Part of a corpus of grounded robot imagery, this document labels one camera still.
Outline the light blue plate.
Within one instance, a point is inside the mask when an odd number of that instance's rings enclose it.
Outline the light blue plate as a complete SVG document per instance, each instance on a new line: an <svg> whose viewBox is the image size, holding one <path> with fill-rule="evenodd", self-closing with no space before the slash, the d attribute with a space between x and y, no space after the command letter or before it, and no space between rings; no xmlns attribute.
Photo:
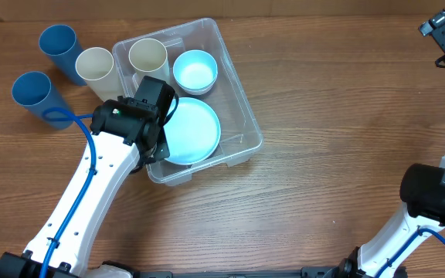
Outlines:
<svg viewBox="0 0 445 278"><path fill-rule="evenodd" d="M208 158L218 147L221 125L205 102L181 97L172 118L164 126L170 155L166 161L191 165Z"/></svg>

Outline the cream cup front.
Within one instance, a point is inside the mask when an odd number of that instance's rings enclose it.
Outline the cream cup front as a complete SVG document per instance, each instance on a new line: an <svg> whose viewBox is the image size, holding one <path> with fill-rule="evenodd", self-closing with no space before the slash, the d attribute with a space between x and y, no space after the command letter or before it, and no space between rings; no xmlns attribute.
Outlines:
<svg viewBox="0 0 445 278"><path fill-rule="evenodd" d="M157 39L146 38L135 42L129 50L128 59L139 81L145 76L165 82L170 80L168 52Z"/></svg>

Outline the cream cup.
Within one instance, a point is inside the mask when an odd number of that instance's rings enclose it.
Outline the cream cup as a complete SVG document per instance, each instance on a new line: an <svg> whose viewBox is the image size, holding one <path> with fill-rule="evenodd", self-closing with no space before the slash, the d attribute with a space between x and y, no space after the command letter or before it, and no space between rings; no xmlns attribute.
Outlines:
<svg viewBox="0 0 445 278"><path fill-rule="evenodd" d="M110 51L92 47L82 51L75 63L78 75L102 100L116 100L124 95L116 63Z"/></svg>
<svg viewBox="0 0 445 278"><path fill-rule="evenodd" d="M128 59L139 81L145 76L165 82L170 80L168 52L157 39L146 38L135 42L129 50Z"/></svg>

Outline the light blue bowl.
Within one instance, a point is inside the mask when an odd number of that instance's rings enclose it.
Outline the light blue bowl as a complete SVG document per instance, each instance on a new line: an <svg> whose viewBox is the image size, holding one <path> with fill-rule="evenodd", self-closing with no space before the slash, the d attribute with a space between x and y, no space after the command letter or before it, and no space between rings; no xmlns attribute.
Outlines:
<svg viewBox="0 0 445 278"><path fill-rule="evenodd" d="M218 76L218 65L208 52L189 50L174 62L173 76L180 87L202 89L214 85Z"/></svg>

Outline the dark blue cup front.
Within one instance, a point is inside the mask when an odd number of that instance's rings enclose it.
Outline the dark blue cup front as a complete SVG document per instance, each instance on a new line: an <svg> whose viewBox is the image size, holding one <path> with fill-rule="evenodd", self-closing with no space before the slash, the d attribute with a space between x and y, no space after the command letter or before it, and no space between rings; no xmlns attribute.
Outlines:
<svg viewBox="0 0 445 278"><path fill-rule="evenodd" d="M71 111L70 106L58 92L51 79L42 72L32 71L22 74L12 85L13 100L50 126L62 130L73 122L66 120L60 112L42 114L50 108L61 108Z"/></svg>

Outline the dark blue cup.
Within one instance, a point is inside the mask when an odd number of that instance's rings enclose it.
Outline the dark blue cup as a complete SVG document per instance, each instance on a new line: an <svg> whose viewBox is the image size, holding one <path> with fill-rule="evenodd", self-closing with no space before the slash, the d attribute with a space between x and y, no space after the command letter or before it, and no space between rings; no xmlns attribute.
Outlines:
<svg viewBox="0 0 445 278"><path fill-rule="evenodd" d="M58 92L51 79L42 72L32 71L22 74L12 85L13 100L50 126L62 130L73 122L66 120L60 112L42 114L50 108L61 108L71 111L70 106Z"/></svg>
<svg viewBox="0 0 445 278"><path fill-rule="evenodd" d="M39 48L75 85L86 86L76 71L76 60L83 48L75 31L68 25L51 25L39 37Z"/></svg>

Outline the grey bowl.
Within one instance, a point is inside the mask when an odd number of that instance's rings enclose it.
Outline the grey bowl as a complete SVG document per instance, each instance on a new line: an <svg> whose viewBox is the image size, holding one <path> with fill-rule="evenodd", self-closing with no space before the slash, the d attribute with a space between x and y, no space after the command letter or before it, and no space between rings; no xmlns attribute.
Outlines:
<svg viewBox="0 0 445 278"><path fill-rule="evenodd" d="M203 95L205 93L208 93L212 89L212 87L208 86L208 87L205 87L205 88L202 88L202 89L194 90L194 89L190 89L190 88L182 86L181 89L183 91L185 91L186 93L190 94L190 95L200 96L200 95Z"/></svg>

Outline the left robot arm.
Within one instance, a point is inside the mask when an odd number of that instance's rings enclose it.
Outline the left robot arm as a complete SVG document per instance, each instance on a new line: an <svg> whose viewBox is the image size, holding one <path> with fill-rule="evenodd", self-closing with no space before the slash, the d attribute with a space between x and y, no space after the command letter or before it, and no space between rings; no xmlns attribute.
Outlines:
<svg viewBox="0 0 445 278"><path fill-rule="evenodd" d="M0 277L138 277L120 263L88 268L97 232L126 177L169 156L163 127L178 108L179 98L108 100L90 114L92 123L59 107L43 112L48 118L72 120L87 145L79 166L52 215L20 255L4 253Z"/></svg>

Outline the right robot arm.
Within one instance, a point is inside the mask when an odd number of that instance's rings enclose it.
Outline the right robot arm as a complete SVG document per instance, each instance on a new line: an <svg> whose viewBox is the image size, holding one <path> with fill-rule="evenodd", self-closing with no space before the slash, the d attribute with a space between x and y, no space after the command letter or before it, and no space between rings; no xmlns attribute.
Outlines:
<svg viewBox="0 0 445 278"><path fill-rule="evenodd" d="M424 23L420 31L443 49L444 55L435 64L445 69L445 24L438 22L442 18ZM439 234L445 228L445 155L439 167L411 165L399 193L402 204L393 217L372 240L331 270L330 277L394 277L401 263L429 237L445 245Z"/></svg>

